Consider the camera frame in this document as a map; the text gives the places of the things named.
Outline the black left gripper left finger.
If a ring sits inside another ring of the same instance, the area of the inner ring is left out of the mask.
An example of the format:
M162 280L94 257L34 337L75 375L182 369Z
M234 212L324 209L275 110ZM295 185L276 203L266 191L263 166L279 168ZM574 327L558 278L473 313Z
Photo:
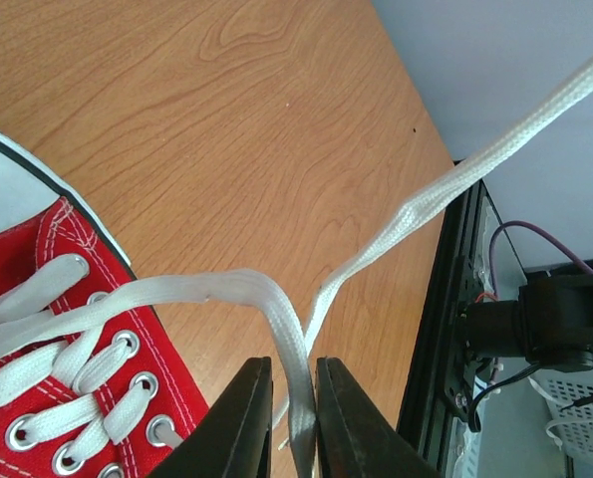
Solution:
M249 358L196 429L151 477L268 477L271 473L271 358Z

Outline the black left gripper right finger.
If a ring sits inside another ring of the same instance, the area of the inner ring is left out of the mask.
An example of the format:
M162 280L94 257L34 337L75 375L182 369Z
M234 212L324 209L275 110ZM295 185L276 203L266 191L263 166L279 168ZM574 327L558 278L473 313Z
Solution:
M316 363L318 464L322 477L438 477L389 424L338 358Z

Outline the white shoelace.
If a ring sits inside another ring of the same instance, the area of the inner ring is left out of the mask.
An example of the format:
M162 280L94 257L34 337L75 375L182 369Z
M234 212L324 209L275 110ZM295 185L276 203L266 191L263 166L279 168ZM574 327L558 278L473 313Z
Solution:
M219 301L257 309L269 325L287 379L287 398L274 418L287 422L296 471L299 476L308 477L314 465L316 424L308 356L342 285L436 217L461 193L591 93L593 59L494 143L410 196L379 233L329 275L313 299L306 322L299 320L289 298L271 278L249 269L134 278L91 306L89 320L99 325L133 305L154 309L161 304Z

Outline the red canvas sneaker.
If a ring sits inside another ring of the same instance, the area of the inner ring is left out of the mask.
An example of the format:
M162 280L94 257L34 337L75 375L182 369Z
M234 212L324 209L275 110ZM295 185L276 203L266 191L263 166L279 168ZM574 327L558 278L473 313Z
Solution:
M89 320L134 278L82 197L0 133L0 477L145 477L206 415L152 307Z

